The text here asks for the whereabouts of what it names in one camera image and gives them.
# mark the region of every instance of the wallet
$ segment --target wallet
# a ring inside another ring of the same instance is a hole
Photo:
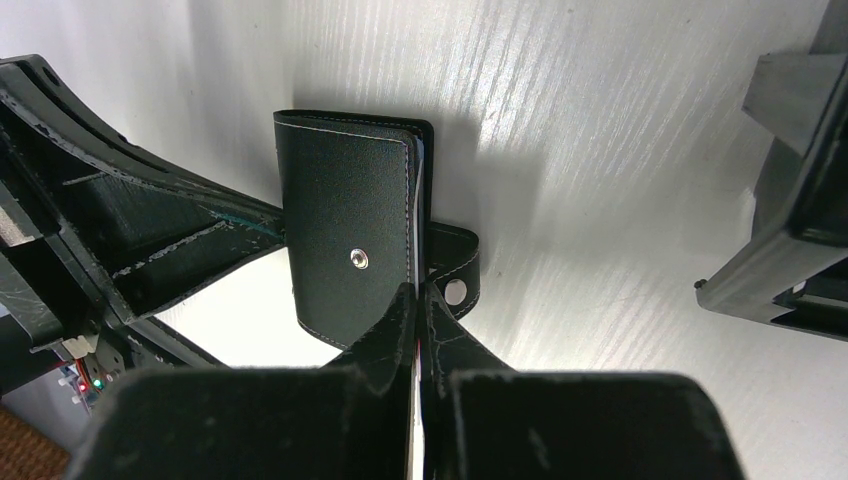
[[[435,284],[459,320],[480,297],[479,240],[430,219],[433,127],[340,112],[274,114],[298,323],[346,348],[401,284]]]

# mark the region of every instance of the black leather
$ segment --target black leather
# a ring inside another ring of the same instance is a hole
[[[442,292],[451,279],[465,282],[465,299],[452,307],[457,319],[476,305],[477,236],[429,221],[429,123],[304,110],[277,112],[274,121],[295,304],[305,330],[345,348],[382,317],[400,284],[417,283],[412,213],[418,178],[420,268],[432,272],[427,278]],[[420,177],[416,168],[424,170]],[[353,266],[355,248],[368,255],[368,268]]]

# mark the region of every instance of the silver snap button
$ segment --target silver snap button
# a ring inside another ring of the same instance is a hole
[[[448,305],[459,305],[463,300],[465,300],[465,296],[467,294],[468,287],[465,286],[465,282],[458,278],[454,278],[445,285],[445,302],[447,302]]]
[[[368,255],[365,255],[365,252],[358,248],[354,248],[350,252],[350,261],[353,262],[354,267],[360,270],[368,268]]]

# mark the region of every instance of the table surface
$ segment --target table surface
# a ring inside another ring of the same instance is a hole
[[[756,59],[805,52],[825,0],[6,2],[0,56],[40,53],[131,142],[280,205],[271,114],[436,128],[434,216],[478,232],[463,322],[520,369],[662,370],[712,396],[752,478],[845,478],[848,344],[700,309],[749,237],[771,136]],[[163,315],[232,365],[319,365],[286,252]]]

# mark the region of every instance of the brown woven material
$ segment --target brown woven material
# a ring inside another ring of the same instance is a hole
[[[59,479],[70,456],[0,406],[0,478]]]

